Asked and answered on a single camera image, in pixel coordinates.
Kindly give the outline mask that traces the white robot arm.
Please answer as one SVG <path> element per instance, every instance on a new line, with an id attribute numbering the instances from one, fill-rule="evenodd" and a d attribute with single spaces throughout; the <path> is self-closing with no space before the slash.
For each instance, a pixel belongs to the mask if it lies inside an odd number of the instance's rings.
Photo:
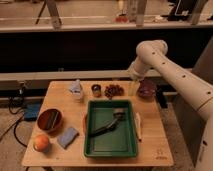
<path id="1" fill-rule="evenodd" d="M 154 68 L 206 121 L 195 171 L 213 171 L 213 85 L 169 60 L 167 51 L 164 40 L 140 42 L 127 72 L 132 80 L 141 81 Z"/>

